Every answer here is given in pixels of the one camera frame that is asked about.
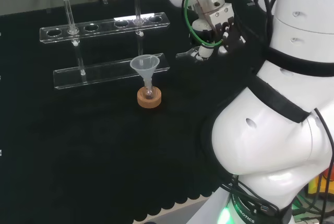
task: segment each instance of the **funnel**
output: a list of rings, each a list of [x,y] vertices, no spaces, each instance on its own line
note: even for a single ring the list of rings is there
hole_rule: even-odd
[[[130,67],[144,80],[145,87],[142,87],[137,93],[138,103],[143,108],[155,108],[161,102],[161,91],[152,86],[152,75],[159,62],[158,57],[149,54],[135,57],[130,62]]]

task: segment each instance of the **glass test tube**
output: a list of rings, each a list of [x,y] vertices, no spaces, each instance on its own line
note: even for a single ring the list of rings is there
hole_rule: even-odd
[[[143,31],[136,31],[136,35],[137,35],[137,47],[138,47],[138,56],[143,55],[143,48],[142,48],[142,41],[144,38],[144,32]]]
[[[77,62],[78,62],[78,66],[80,69],[80,74],[82,76],[86,75],[85,69],[84,69],[84,62],[82,60],[82,56],[81,56],[81,51],[80,51],[80,47],[79,47],[79,40],[72,40],[72,44],[74,45],[74,50],[75,50],[75,55],[77,57]]]
[[[135,0],[135,13],[136,19],[134,19],[134,24],[138,26],[144,24],[144,19],[140,17],[140,0]]]
[[[65,6],[68,25],[69,25],[68,33],[77,34],[78,29],[75,27],[75,24],[74,24],[72,9],[71,9],[71,5],[69,3],[69,0],[64,0],[64,6]]]
[[[75,27],[74,18],[73,18],[72,9],[71,9],[71,5],[70,5],[69,0],[64,0],[64,6],[65,6],[68,25],[69,25],[68,33],[69,34],[77,34],[79,30]],[[79,39],[73,39],[72,40],[72,44],[73,44],[74,50],[75,50],[75,55],[77,57],[78,67],[80,69],[80,74],[85,79],[86,78],[85,77],[86,72],[85,72],[85,69],[84,69],[84,62],[82,60],[81,51],[80,51],[80,48],[79,48],[79,43],[80,43]]]

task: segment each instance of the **black table surface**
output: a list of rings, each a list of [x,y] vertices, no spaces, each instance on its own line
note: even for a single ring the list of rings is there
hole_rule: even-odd
[[[246,20],[262,13],[240,0]],[[73,6],[75,22],[134,13],[133,0]],[[43,44],[41,27],[66,23],[64,8],[0,17],[0,223],[130,224],[187,198],[209,196],[212,179],[196,139],[204,119],[245,87],[258,68],[259,44],[205,63],[176,53],[190,49],[180,9],[141,0],[142,13],[164,11],[168,30],[145,32],[144,53],[164,53],[170,69],[154,74],[162,102],[137,104],[140,77],[55,90],[53,70],[76,66],[69,41]],[[134,33],[81,41],[86,65],[137,55]]]

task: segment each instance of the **test tube rack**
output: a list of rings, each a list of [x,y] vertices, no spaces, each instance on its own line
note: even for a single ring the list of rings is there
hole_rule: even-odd
[[[75,48],[78,66],[54,70],[53,78],[55,89],[78,87],[138,76],[129,65],[132,58],[85,66],[79,47],[80,39],[116,33],[135,32],[137,35],[138,55],[142,55],[144,31],[156,28],[166,28],[170,24],[165,13],[141,14],[140,0],[135,0],[134,16],[77,24],[74,23],[69,0],[64,0],[64,6],[68,21],[67,25],[43,27],[40,29],[41,42],[56,43],[61,41],[71,41]],[[164,54],[155,54],[155,56],[160,59],[160,64],[155,73],[167,71],[170,67]]]

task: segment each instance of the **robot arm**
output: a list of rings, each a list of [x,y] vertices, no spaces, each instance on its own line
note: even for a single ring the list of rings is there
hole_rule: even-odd
[[[199,18],[214,30],[227,17],[208,19],[203,4],[214,0],[189,0]],[[273,18],[271,47],[294,60],[334,63],[333,0],[277,0]],[[182,6],[182,0],[171,0]],[[193,23],[193,28],[200,28]],[[248,87],[225,108],[213,126],[212,145],[218,161],[230,173],[241,175],[239,181],[252,189],[243,189],[274,204],[284,213],[291,209],[296,194],[314,177],[328,168],[332,156],[327,134],[312,112],[320,107],[329,129],[334,134],[334,77],[300,74],[265,61],[258,79],[264,81],[288,101],[308,112],[303,122],[294,122],[263,103]],[[236,201],[228,204],[235,224],[252,222],[257,214],[245,214],[247,204]]]

